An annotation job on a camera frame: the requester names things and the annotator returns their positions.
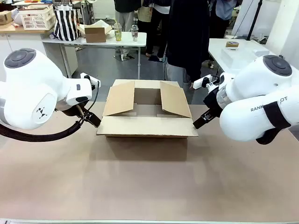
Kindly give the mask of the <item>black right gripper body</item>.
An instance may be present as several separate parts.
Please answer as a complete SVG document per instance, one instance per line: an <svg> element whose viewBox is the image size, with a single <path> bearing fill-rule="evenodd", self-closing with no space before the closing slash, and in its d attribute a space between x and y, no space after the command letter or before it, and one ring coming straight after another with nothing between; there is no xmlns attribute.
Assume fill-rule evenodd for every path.
<svg viewBox="0 0 299 224"><path fill-rule="evenodd" d="M204 117L219 117L222 108L219 106L217 102L217 93L219 89L215 88L212 90L203 100L204 104L209 108L205 113Z"/></svg>

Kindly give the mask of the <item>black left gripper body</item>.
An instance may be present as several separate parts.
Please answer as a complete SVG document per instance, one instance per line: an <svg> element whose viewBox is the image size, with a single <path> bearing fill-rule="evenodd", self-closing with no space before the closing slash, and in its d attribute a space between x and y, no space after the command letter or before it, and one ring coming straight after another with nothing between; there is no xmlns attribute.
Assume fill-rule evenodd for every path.
<svg viewBox="0 0 299 224"><path fill-rule="evenodd" d="M56 111L61 111L63 112L65 115L73 117L73 116L77 116L77 117L81 117L82 113L79 111L78 107L79 106L81 108L81 110L83 111L84 108L84 103L79 103L77 105L68 105L65 102L57 102L56 104Z"/></svg>

